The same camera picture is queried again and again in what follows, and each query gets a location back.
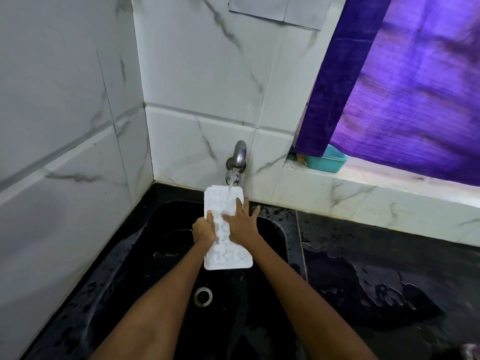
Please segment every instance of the drain hole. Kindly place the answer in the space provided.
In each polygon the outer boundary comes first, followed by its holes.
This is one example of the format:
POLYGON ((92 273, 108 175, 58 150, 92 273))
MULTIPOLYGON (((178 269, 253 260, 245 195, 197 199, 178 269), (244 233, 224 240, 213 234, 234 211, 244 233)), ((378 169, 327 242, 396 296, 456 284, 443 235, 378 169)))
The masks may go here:
POLYGON ((212 302, 212 297, 212 291, 203 286, 195 291, 193 301, 198 307, 207 307, 212 302))

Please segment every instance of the person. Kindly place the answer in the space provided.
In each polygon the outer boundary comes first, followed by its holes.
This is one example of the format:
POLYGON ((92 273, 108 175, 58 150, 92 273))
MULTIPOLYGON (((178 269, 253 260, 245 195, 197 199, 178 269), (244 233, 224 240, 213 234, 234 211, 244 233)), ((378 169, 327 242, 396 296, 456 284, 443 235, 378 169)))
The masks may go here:
MULTIPOLYGON (((224 215, 230 240, 246 248, 270 282, 309 359, 373 360, 375 355, 340 315, 265 242, 257 230, 258 206, 237 199, 224 215)), ((216 239, 212 212, 192 226, 193 247, 128 310, 91 360, 171 360, 195 279, 216 239)))

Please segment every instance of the sink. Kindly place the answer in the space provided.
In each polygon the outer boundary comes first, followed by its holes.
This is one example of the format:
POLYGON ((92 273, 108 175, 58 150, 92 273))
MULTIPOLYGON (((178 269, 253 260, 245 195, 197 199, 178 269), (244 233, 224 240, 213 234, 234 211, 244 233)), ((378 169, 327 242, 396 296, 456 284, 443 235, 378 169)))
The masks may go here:
MULTIPOLYGON (((131 305, 189 251, 192 224, 203 213, 203 192, 154 184, 22 358, 87 360, 131 305)), ((273 250, 305 278, 295 211, 261 205, 257 227, 273 250)), ((304 357, 257 264, 214 271, 202 266, 175 359, 279 358, 304 357), (200 292, 198 304, 195 292, 200 292)))
MULTIPOLYGON (((117 273, 122 277, 103 306, 94 313, 88 340, 96 348, 131 305, 168 273, 193 245, 192 224, 203 205, 170 202, 159 207, 142 237, 117 273)), ((287 261, 285 238, 266 218, 258 218, 260 234, 287 261)), ((197 277, 178 338, 176 359, 294 359, 295 334, 267 278, 254 264, 249 269, 207 271, 197 277), (207 287, 212 301, 194 303, 197 289, 207 287)))

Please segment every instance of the turquoise basket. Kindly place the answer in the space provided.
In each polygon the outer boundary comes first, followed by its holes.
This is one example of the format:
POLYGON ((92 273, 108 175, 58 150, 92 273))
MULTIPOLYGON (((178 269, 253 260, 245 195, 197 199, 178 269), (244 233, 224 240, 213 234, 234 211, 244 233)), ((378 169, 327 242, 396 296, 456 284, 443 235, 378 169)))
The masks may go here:
POLYGON ((348 159, 348 155, 345 155, 336 147, 328 144, 327 149, 323 153, 323 156, 305 156, 305 163, 308 168, 322 170, 324 172, 338 173, 348 159))

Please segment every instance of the hand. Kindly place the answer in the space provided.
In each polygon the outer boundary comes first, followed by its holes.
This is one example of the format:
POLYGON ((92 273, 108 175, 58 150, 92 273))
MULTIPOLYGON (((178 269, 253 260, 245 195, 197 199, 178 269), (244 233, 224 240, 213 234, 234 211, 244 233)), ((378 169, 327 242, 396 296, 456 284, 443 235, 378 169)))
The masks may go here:
POLYGON ((207 219, 200 217, 195 221, 191 227, 191 233, 195 245, 202 245, 207 251, 212 247, 217 238, 212 211, 207 212, 207 219))
POLYGON ((245 197, 243 207, 240 198, 237 198, 237 213, 235 216, 228 216, 223 214, 223 219, 230 225, 230 241, 241 245, 247 250, 250 250, 250 244, 259 238, 257 229, 257 217, 260 213, 260 206, 255 208, 255 211, 250 216, 249 200, 245 197))

